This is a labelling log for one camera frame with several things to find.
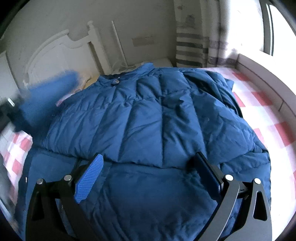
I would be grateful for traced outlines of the striped curtain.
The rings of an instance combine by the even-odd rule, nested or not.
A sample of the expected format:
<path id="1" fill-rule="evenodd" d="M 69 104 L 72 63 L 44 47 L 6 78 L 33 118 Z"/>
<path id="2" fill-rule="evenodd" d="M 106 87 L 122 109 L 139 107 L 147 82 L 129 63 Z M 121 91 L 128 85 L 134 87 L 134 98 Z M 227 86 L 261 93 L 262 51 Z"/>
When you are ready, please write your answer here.
<path id="1" fill-rule="evenodd" d="M 178 67 L 230 67 L 237 62 L 233 1 L 174 1 Z"/>

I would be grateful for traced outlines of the pink white checkered bedsheet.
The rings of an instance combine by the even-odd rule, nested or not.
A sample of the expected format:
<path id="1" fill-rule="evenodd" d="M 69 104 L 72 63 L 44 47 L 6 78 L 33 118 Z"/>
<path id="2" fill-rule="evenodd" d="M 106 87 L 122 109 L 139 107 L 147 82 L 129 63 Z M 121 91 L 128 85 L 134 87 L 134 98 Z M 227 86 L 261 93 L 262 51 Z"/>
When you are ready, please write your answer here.
<path id="1" fill-rule="evenodd" d="M 277 110 L 258 86 L 263 81 L 230 68 L 210 68 L 234 81 L 233 93 L 244 119 L 270 152 L 272 211 L 295 209 L 295 118 Z"/>

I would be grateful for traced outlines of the white wooden headboard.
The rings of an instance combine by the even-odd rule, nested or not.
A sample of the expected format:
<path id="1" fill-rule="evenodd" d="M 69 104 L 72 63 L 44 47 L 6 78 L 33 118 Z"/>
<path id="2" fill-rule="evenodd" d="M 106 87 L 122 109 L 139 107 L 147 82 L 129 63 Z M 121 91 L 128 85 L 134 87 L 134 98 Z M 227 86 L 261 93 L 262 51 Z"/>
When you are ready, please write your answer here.
<path id="1" fill-rule="evenodd" d="M 77 41 L 70 39 L 69 30 L 64 30 L 43 42 L 27 63 L 24 87 L 41 83 L 68 70 L 74 70 L 86 79 L 111 74 L 111 64 L 99 31 L 93 21 L 87 23 L 87 28 L 88 35 Z"/>

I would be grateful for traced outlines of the blue puffer jacket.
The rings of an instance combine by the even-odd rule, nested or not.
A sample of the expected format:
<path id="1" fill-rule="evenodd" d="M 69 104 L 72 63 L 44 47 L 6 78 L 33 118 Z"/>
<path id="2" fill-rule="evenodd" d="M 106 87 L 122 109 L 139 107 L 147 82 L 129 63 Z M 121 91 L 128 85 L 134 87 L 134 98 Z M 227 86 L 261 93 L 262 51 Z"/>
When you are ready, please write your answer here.
<path id="1" fill-rule="evenodd" d="M 80 203 L 101 240 L 193 240 L 217 203 L 193 169 L 194 156 L 236 180 L 259 178 L 271 196 L 267 148 L 243 119 L 233 82 L 195 68 L 103 75 L 63 101 L 59 85 L 29 102 L 33 138 L 18 190 L 20 234 L 39 178 L 58 181 L 96 154 L 102 173 Z"/>

